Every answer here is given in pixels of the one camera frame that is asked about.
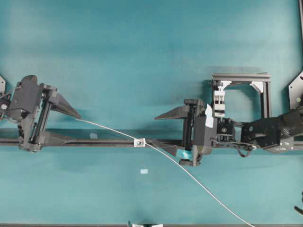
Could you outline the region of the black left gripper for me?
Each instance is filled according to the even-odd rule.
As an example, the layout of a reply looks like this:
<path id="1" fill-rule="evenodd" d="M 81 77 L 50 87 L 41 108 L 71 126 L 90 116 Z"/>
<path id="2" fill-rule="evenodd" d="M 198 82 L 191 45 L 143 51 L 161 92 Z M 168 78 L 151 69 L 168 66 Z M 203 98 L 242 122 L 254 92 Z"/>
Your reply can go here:
<path id="1" fill-rule="evenodd" d="M 81 118 L 56 87 L 38 84 L 35 75 L 23 77 L 17 83 L 8 110 L 8 117 L 18 125 L 20 149 L 38 152 L 42 146 L 60 146 L 76 141 L 72 137 L 44 131 L 50 110 Z"/>

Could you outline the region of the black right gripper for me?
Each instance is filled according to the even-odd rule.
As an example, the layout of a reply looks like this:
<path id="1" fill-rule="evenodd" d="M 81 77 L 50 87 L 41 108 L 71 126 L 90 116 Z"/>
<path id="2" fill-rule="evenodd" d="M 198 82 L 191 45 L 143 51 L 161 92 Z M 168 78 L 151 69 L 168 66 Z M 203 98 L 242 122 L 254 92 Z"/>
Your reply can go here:
<path id="1" fill-rule="evenodd" d="M 192 159 L 180 159 L 179 164 L 199 166 L 202 157 L 212 153 L 212 139 L 217 135 L 217 120 L 214 118 L 213 128 L 205 126 L 207 103 L 201 99 L 186 99 L 184 104 L 154 118 L 155 120 L 184 118 L 182 140 L 147 140 L 147 143 L 173 156 L 177 155 L 178 149 L 191 151 Z"/>

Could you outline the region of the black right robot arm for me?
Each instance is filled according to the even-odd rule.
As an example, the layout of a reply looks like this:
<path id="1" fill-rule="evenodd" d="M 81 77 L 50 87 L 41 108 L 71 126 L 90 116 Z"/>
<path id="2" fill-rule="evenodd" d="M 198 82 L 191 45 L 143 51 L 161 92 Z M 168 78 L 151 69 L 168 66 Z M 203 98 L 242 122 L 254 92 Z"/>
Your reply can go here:
<path id="1" fill-rule="evenodd" d="M 203 156 L 214 148 L 236 149 L 248 157 L 255 149 L 274 154 L 294 148 L 294 138 L 303 134 L 303 108 L 300 106 L 278 117 L 238 122 L 231 118 L 214 117 L 209 104 L 201 99 L 186 99 L 183 106 L 156 117 L 157 120 L 183 120 L 181 140 L 151 140 L 154 147 L 177 155 L 178 149 L 191 152 L 191 158 L 181 158 L 182 166 L 199 166 Z"/>

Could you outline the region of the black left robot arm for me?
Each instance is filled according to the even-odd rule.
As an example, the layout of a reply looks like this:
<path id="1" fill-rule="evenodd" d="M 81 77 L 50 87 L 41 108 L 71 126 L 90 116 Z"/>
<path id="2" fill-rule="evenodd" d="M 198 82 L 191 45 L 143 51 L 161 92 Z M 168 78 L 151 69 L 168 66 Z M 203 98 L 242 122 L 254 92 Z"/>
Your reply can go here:
<path id="1" fill-rule="evenodd" d="M 0 96 L 0 118 L 17 124 L 18 147 L 25 151 L 38 152 L 43 147 L 74 142 L 70 137 L 45 130 L 51 111 L 81 118 L 56 87 L 38 84 L 35 75 L 23 77 L 13 89 Z"/>

